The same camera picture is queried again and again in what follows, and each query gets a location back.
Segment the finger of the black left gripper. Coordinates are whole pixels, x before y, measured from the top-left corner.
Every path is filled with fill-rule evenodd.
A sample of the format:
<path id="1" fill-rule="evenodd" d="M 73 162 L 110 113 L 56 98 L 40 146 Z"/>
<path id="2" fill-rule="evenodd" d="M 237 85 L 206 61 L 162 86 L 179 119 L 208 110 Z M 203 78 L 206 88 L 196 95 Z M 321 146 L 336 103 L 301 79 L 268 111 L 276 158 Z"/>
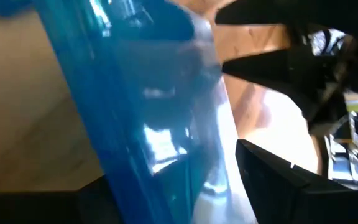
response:
<path id="1" fill-rule="evenodd" d="M 277 50 L 225 61 L 222 71 L 287 95 L 311 121 L 322 105 L 325 70 L 331 63 L 331 56 L 305 49 Z"/>
<path id="2" fill-rule="evenodd" d="M 235 0 L 220 8 L 214 21 L 225 25 L 278 24 L 288 20 L 290 9 L 289 0 Z"/>

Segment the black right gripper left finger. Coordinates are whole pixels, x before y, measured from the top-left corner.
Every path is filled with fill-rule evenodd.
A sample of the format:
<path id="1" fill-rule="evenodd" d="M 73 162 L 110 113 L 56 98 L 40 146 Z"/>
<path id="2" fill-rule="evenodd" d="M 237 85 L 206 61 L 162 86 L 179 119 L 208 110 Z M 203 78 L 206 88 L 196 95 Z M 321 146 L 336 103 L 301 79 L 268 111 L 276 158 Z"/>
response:
<path id="1" fill-rule="evenodd" d="M 78 211 L 84 224 L 122 224 L 120 211 L 104 176 L 76 193 Z"/>

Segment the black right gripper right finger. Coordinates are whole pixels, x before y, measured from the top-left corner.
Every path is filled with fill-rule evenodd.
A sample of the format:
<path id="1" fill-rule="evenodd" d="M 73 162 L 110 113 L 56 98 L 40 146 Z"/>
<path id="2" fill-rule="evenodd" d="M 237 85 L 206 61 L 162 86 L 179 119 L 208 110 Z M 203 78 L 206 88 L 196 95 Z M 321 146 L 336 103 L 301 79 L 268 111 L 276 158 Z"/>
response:
<path id="1" fill-rule="evenodd" d="M 327 223 L 324 198 L 346 187 L 239 139 L 236 160 L 242 184 L 259 223 Z"/>

